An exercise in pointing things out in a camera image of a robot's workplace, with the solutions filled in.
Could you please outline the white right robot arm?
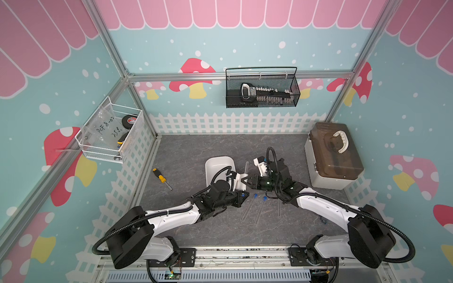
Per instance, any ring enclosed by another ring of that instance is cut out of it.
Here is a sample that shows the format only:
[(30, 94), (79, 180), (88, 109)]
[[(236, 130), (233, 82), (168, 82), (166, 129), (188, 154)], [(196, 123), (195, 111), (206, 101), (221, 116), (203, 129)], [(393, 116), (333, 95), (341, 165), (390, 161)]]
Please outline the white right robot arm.
[(409, 237), (385, 222), (375, 207), (348, 205), (293, 180), (283, 159), (271, 162), (258, 158), (254, 164), (259, 172), (241, 179), (247, 188), (275, 192), (282, 203), (313, 212), (346, 232), (312, 238), (306, 244), (311, 264), (316, 265), (322, 258), (354, 258), (377, 268), (382, 262), (400, 264), (415, 257), (415, 245)]

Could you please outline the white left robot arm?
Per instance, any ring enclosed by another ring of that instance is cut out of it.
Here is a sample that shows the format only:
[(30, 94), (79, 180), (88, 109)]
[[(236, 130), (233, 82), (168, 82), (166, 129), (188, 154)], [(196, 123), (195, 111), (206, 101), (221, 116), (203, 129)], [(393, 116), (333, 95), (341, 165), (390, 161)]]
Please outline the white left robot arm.
[(176, 264), (180, 247), (173, 237), (161, 237), (162, 233), (213, 218), (230, 206), (239, 208), (249, 195), (247, 191), (233, 190), (225, 180), (218, 180), (173, 208), (145, 211), (135, 206), (93, 245), (92, 253), (110, 256), (117, 270), (138, 260)]

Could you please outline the white wiping cloth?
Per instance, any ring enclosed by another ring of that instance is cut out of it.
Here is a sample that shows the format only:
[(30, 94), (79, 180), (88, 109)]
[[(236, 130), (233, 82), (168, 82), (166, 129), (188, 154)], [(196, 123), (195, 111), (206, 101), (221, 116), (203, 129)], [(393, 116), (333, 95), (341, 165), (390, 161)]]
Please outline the white wiping cloth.
[(234, 191), (246, 191), (247, 189), (247, 183), (246, 181), (248, 180), (249, 174), (243, 173), (243, 174), (236, 174), (236, 177), (234, 179)]

